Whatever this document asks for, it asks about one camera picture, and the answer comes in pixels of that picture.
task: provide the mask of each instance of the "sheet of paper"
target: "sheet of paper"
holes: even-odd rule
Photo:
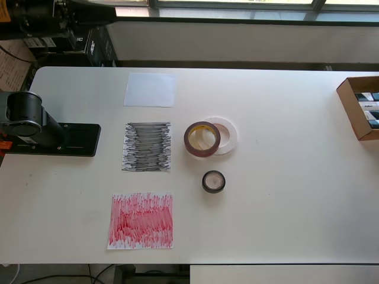
[[[127,123],[121,169],[128,172],[169,172],[171,122]]]
[[[171,193],[113,195],[109,250],[169,249],[173,231]]]
[[[124,106],[172,108],[175,88],[174,74],[130,73]]]

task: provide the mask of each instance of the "blank white paper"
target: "blank white paper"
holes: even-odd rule
[[[174,106],[176,75],[130,73],[125,107],[162,107]]]

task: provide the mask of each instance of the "white tape roll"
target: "white tape roll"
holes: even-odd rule
[[[228,142],[225,145],[220,146],[219,149],[214,153],[214,155],[224,155],[226,153],[229,153],[236,147],[237,140],[238,140],[237,130],[235,129],[232,123],[220,117],[210,117],[204,121],[214,124],[214,126],[216,126],[219,129],[220,133],[223,132],[222,127],[224,127],[229,132]],[[199,145],[199,147],[202,148],[203,150],[209,149],[211,145],[209,145],[206,141],[204,141],[203,135],[204,135],[204,130],[197,130],[195,133],[196,142]]]

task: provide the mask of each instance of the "orange part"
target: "orange part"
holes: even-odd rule
[[[12,147],[12,143],[10,141],[0,141],[0,149],[9,150]]]

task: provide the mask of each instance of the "black mounting plate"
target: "black mounting plate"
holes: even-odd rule
[[[67,141],[60,147],[50,149],[39,145],[25,143],[17,136],[9,135],[6,141],[12,141],[7,154],[48,155],[48,156],[78,156],[94,157],[100,137],[101,127],[98,124],[59,123],[67,131]]]

